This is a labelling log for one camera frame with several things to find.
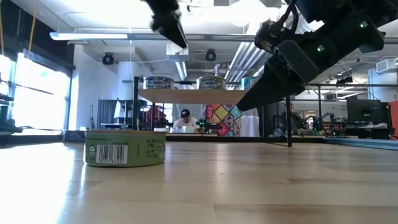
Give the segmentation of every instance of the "tuna can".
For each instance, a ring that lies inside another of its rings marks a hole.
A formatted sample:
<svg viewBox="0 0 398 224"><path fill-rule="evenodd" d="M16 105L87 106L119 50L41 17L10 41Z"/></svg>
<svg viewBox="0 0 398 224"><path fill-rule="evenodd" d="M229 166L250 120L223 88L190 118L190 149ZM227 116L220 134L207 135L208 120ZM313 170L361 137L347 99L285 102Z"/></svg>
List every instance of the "tuna can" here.
<svg viewBox="0 0 398 224"><path fill-rule="evenodd" d="M210 76L197 79L198 90L225 90L226 80L223 77Z"/></svg>
<svg viewBox="0 0 398 224"><path fill-rule="evenodd" d="M174 80L162 76L150 76L144 78L144 89L174 89Z"/></svg>
<svg viewBox="0 0 398 224"><path fill-rule="evenodd" d="M140 167L165 160L166 133L92 130L86 132L83 160L100 167Z"/></svg>
<svg viewBox="0 0 398 224"><path fill-rule="evenodd" d="M254 84L257 83L257 81L260 79L260 77L246 77L242 78L241 80L241 89L242 90L250 90Z"/></svg>

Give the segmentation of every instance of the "person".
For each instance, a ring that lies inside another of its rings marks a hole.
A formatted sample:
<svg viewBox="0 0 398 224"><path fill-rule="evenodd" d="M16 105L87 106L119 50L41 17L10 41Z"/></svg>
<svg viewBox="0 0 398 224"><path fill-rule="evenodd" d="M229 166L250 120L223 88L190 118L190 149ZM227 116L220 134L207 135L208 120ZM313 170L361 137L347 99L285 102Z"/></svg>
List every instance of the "person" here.
<svg viewBox="0 0 398 224"><path fill-rule="evenodd" d="M197 121L196 118L191 117L191 112L189 112L189 110L184 109L181 111L181 118L175 121L173 128L182 128L184 126L195 127Z"/></svg>
<svg viewBox="0 0 398 224"><path fill-rule="evenodd" d="M287 112L286 112L286 104L285 104L285 111L282 113L283 118L287 118ZM298 130L300 129L300 120L301 117L298 113L294 112L294 106L293 103L290 102L290 117L291 119L291 124L292 124L292 131L294 134L298 133Z"/></svg>

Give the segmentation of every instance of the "wooden shelf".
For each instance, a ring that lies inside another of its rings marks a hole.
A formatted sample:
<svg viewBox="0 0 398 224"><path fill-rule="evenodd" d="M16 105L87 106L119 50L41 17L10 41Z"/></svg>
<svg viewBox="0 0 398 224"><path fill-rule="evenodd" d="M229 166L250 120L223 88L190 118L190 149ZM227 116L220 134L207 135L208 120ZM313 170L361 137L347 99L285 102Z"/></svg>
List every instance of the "wooden shelf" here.
<svg viewBox="0 0 398 224"><path fill-rule="evenodd" d="M247 90L138 90L138 95L153 103L234 105Z"/></svg>

